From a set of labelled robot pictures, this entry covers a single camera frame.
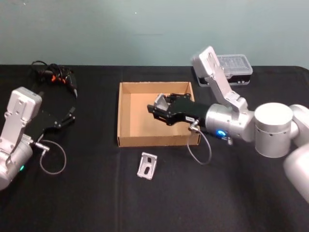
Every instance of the metal bracket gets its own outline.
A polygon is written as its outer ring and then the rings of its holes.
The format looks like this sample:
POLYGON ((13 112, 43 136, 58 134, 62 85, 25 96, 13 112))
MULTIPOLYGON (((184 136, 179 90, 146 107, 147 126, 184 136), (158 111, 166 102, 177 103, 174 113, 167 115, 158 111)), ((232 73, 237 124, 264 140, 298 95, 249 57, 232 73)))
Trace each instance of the metal bracket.
POLYGON ((143 152, 137 176, 151 180, 155 173, 157 156, 143 152))
POLYGON ((223 67, 210 46, 192 59, 193 68, 199 78, 209 83, 217 101, 226 107, 232 107, 238 115, 248 110, 247 101, 234 92, 224 74, 223 67))

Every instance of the black tablecloth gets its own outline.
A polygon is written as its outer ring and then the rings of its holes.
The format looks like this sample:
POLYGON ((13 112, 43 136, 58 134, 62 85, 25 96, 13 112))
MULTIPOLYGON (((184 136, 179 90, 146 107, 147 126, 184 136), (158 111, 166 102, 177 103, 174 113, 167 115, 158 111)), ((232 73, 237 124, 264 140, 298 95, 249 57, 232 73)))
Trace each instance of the black tablecloth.
MULTIPOLYGON (((72 68, 77 101, 65 87, 34 86, 26 78, 27 66, 0 66, 0 112, 11 91, 25 86, 44 90, 42 107, 57 117, 75 105, 77 118, 66 130, 47 136, 67 152, 63 174, 43 173, 35 153, 0 192, 1 232, 309 231, 309 205, 285 177, 284 158, 258 155, 253 144, 234 141, 230 147, 210 138, 209 166, 198 165, 186 147, 117 147, 121 81, 191 81, 197 102, 215 103, 190 67, 72 68), (152 181, 136 175, 143 151, 158 156, 152 181)), ((271 101, 309 107, 309 71, 299 67, 254 67, 250 84, 233 89, 251 110, 271 101)), ((205 144, 193 150, 207 158, 205 144)))

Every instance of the open cardboard box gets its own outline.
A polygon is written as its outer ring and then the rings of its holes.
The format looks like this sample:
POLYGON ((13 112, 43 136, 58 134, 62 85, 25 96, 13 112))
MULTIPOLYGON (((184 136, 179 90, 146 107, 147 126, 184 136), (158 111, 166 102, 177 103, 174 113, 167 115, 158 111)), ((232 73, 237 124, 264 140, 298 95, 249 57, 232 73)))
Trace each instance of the open cardboard box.
MULTIPOLYGON (((190 93, 190 82, 122 82, 119 87, 117 139, 119 146, 186 145, 191 132, 185 122, 168 126, 154 119, 147 105, 154 104, 158 94, 190 93)), ((189 144, 198 145, 199 134, 192 134, 189 144)))

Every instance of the black table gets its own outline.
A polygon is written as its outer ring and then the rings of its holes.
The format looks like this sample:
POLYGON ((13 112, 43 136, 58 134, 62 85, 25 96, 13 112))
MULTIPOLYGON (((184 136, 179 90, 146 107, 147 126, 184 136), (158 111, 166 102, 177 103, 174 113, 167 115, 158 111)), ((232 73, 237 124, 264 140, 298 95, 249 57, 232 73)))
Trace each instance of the black table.
MULTIPOLYGON (((309 205, 285 177, 284 158, 258 155, 253 144, 234 141, 229 147, 210 138, 209 166, 198 165, 186 147, 117 147, 121 81, 191 81, 197 102, 215 103, 210 90, 197 85, 190 67, 72 68, 78 101, 65 87, 34 87, 26 78, 27 66, 0 66, 0 112, 4 114, 11 91, 25 86, 44 90, 42 107, 58 117, 75 105, 77 118, 67 130, 47 136, 67 152, 63 174, 43 173, 36 153, 0 192, 0 231, 309 231, 309 205), (136 176, 142 151, 158 155, 152 181, 136 176)), ((251 110, 271 101, 309 107, 308 70, 253 70, 249 85, 233 88, 251 110)), ((206 159, 203 143, 193 150, 206 159)))

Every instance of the plastic storage case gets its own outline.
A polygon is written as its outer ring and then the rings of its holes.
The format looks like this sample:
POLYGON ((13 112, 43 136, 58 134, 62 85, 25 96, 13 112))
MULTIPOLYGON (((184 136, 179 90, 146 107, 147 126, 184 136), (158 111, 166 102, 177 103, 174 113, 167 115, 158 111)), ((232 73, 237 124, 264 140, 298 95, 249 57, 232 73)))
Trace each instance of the plastic storage case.
MULTIPOLYGON (((246 85, 250 82, 253 70, 245 55, 218 55, 217 57, 230 85, 246 85)), ((201 87, 208 86, 204 78, 197 77, 197 82, 201 87)))

